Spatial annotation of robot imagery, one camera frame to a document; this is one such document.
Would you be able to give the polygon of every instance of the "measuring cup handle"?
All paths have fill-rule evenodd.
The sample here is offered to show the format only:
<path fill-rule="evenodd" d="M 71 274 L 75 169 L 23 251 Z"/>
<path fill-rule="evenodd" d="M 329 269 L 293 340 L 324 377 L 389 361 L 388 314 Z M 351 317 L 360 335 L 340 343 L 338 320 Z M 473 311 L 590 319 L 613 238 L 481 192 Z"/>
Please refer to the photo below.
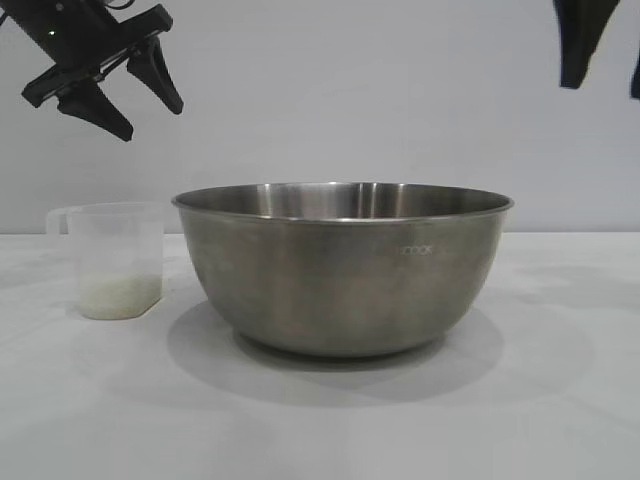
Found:
<path fill-rule="evenodd" d="M 46 219 L 46 232 L 47 235 L 53 239 L 58 239 L 62 235 L 62 225 L 67 224 L 67 216 L 77 207 L 64 207 L 56 208 L 47 214 Z"/>

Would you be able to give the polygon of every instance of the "stainless steel bowl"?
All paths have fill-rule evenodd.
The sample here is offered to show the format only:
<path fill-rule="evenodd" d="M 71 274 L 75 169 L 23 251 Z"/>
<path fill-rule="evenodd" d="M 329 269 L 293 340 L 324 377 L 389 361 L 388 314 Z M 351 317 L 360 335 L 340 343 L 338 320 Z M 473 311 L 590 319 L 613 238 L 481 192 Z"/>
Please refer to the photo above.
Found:
<path fill-rule="evenodd" d="M 198 278 L 241 334 L 337 357 L 443 335 L 480 292 L 511 199 L 383 183 L 210 188 L 173 200 Z"/>

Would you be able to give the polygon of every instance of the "milky liquid in cup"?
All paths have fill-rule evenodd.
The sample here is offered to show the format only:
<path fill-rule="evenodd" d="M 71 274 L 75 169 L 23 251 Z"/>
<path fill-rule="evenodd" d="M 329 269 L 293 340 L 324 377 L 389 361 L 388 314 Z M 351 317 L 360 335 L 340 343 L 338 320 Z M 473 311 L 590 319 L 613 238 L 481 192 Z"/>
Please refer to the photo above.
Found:
<path fill-rule="evenodd" d="M 161 297 L 161 275 L 95 278 L 83 282 L 78 310 L 95 320 L 135 318 Z"/>

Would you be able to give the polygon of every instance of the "bowl rim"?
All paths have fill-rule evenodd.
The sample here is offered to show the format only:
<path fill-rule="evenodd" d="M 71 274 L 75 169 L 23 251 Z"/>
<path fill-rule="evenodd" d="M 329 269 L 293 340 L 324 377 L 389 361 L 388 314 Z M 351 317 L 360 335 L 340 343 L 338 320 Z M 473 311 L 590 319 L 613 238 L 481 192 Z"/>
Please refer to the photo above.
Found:
<path fill-rule="evenodd" d="M 324 185 L 388 185 L 388 186 L 407 186 L 407 187 L 420 187 L 420 188 L 444 188 L 449 190 L 458 190 L 465 192 L 475 192 L 498 197 L 503 205 L 487 210 L 478 210 L 474 212 L 465 212 L 459 214 L 446 214 L 446 215 L 423 215 L 417 217 L 380 217 L 380 218 L 308 218 L 308 217 L 287 217 L 287 216 L 272 216 L 272 215 L 258 215 L 254 213 L 238 213 L 229 212 L 224 210 L 211 210 L 208 208 L 194 207 L 183 202 L 183 197 L 187 195 L 193 195 L 197 193 L 223 190 L 233 188 L 248 188 L 248 187 L 262 187 L 262 186 L 324 186 Z M 393 182 L 279 182 L 279 183 L 249 183 L 249 184 L 237 184 L 237 185 L 225 185 L 218 187 L 200 188 L 187 192 L 180 193 L 171 199 L 171 203 L 179 210 L 187 210 L 197 213 L 206 214 L 208 216 L 223 217 L 244 221 L 269 221 L 269 222 L 283 222 L 283 223 L 304 223 L 304 224 L 319 224 L 319 225 L 380 225 L 380 224 L 398 224 L 398 223 L 416 223 L 416 222 L 447 222 L 457 221 L 463 219 L 472 219 L 479 217 L 487 217 L 497 215 L 502 212 L 506 212 L 515 206 L 515 201 L 506 195 L 501 193 L 492 192 L 489 190 L 435 185 L 435 184 L 422 184 L 422 183 L 393 183 Z"/>

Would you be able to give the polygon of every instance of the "plastic measuring cup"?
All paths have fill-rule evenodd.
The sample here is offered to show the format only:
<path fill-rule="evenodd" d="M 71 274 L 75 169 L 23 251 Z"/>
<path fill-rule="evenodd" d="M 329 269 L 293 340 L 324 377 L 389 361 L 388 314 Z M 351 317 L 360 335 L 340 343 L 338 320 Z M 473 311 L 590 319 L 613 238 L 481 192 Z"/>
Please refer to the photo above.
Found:
<path fill-rule="evenodd" d="M 162 297 L 164 209 L 152 202 L 60 208 L 47 233 L 68 225 L 78 310 L 88 318 L 139 317 Z"/>

